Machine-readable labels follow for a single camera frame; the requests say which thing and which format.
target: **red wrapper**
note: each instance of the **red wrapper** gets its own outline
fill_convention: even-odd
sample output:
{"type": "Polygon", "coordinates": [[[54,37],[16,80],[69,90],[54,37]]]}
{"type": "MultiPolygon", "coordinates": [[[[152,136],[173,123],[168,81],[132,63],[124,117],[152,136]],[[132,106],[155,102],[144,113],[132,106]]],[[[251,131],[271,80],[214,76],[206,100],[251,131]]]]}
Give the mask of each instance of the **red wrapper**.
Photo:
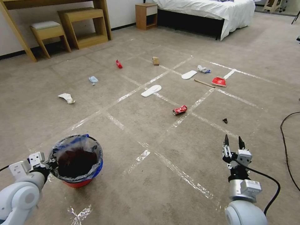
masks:
{"type": "Polygon", "coordinates": [[[179,108],[177,108],[177,109],[173,109],[173,114],[174,114],[174,115],[178,115],[178,114],[180,114],[180,113],[184,113],[184,112],[187,111],[187,110],[188,110],[187,106],[186,106],[186,105],[183,105],[183,106],[181,106],[181,107],[179,107],[179,108]]]}
{"type": "Polygon", "coordinates": [[[116,64],[117,64],[117,66],[118,66],[120,69],[123,68],[123,66],[122,66],[122,64],[119,62],[119,60],[116,61],[116,64]]]}

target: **black cable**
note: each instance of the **black cable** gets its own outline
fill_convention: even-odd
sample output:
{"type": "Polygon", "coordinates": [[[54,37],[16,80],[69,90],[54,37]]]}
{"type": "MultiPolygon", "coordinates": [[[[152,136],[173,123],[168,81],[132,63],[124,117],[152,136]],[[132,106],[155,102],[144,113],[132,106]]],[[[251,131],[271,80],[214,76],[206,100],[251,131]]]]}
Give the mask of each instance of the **black cable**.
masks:
{"type": "Polygon", "coordinates": [[[276,191],[275,195],[273,196],[273,198],[271,199],[271,201],[267,204],[267,206],[266,206],[266,208],[265,208],[265,210],[264,210],[264,212],[263,212],[263,213],[266,215],[266,214],[267,214],[267,211],[268,211],[268,209],[269,209],[269,207],[272,205],[272,203],[275,201],[275,199],[276,199],[277,196],[279,195],[279,192],[280,192],[280,189],[281,189],[280,183],[279,183],[277,180],[275,180],[273,177],[270,177],[269,175],[266,175],[266,174],[264,174],[264,173],[262,173],[262,172],[259,172],[259,171],[255,170],[255,169],[251,169],[251,168],[249,168],[249,167],[247,167],[247,166],[244,166],[244,165],[242,165],[239,161],[237,161],[236,159],[233,159],[233,160],[236,161],[239,165],[245,167],[246,169],[248,169],[248,170],[250,170],[250,171],[253,171],[253,172],[255,172],[255,173],[258,173],[258,174],[260,174],[260,175],[262,175],[262,176],[264,176],[264,177],[267,177],[267,178],[271,179],[272,181],[274,181],[274,182],[277,184],[277,186],[278,186],[277,191],[276,191]]]}
{"type": "Polygon", "coordinates": [[[283,123],[285,122],[285,120],[287,118],[289,118],[289,116],[293,115],[293,114],[296,114],[296,113],[300,113],[300,112],[294,112],[294,113],[291,113],[289,114],[287,117],[284,118],[284,120],[281,122],[281,125],[280,125],[280,131],[281,131],[281,134],[282,134],[282,139],[283,139],[283,144],[284,144],[284,151],[285,151],[285,159],[286,159],[286,163],[287,163],[287,170],[288,170],[288,173],[290,174],[290,177],[294,183],[294,185],[296,186],[296,188],[298,189],[298,191],[300,191],[300,188],[298,187],[298,185],[296,184],[294,178],[293,178],[293,175],[291,173],[291,170],[290,170],[290,166],[288,164],[288,151],[287,151],[287,145],[285,143],[285,138],[284,138],[284,134],[283,134],[283,131],[282,131],[282,125],[283,123]]]}
{"type": "Polygon", "coordinates": [[[5,170],[5,169],[7,169],[9,167],[9,165],[8,166],[6,166],[6,167],[3,167],[2,169],[0,169],[0,172],[2,171],[2,170],[5,170]]]}

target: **red bucket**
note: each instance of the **red bucket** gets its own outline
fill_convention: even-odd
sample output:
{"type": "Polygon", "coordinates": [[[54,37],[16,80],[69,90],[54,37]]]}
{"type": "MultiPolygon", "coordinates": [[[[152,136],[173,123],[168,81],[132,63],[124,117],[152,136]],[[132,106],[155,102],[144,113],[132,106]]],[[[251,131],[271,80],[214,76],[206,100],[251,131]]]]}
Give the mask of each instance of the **red bucket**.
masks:
{"type": "Polygon", "coordinates": [[[71,188],[81,188],[81,187],[86,186],[87,184],[89,184],[91,181],[92,181],[92,179],[85,180],[85,181],[78,182],[78,183],[68,183],[66,181],[63,181],[63,182],[71,188]]]}
{"type": "Polygon", "coordinates": [[[59,141],[49,156],[51,173],[72,188],[89,184],[103,166],[102,148],[88,134],[59,141]]]}

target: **soda can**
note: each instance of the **soda can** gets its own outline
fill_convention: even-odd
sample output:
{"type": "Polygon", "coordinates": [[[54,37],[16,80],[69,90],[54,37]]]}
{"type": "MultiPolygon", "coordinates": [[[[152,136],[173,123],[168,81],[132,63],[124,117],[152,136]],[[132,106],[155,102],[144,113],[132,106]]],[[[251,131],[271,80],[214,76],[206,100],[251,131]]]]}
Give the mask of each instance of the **soda can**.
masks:
{"type": "Polygon", "coordinates": [[[178,115],[178,114],[180,114],[180,113],[184,113],[184,112],[187,111],[187,110],[188,110],[187,106],[186,106],[186,105],[183,105],[183,106],[181,106],[181,107],[179,107],[179,108],[177,108],[177,109],[173,109],[173,114],[174,114],[174,115],[178,115]]]}

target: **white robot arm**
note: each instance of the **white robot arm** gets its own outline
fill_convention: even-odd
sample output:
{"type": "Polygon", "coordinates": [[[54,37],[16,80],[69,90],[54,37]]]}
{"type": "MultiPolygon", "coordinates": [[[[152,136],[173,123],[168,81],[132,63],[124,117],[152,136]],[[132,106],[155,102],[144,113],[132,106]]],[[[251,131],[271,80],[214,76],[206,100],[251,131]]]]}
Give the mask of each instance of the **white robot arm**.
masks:
{"type": "Polygon", "coordinates": [[[16,182],[0,191],[1,225],[23,225],[41,199],[50,170],[42,164],[45,158],[41,152],[31,154],[29,161],[9,166],[16,182]]]}
{"type": "Polygon", "coordinates": [[[232,200],[225,210],[229,225],[268,225],[267,218],[260,208],[253,203],[256,195],[262,191],[260,182],[252,181],[245,168],[251,163],[252,154],[245,148],[245,143],[238,137],[239,150],[231,152],[227,135],[222,148],[223,161],[230,169],[229,198],[232,200]]]}

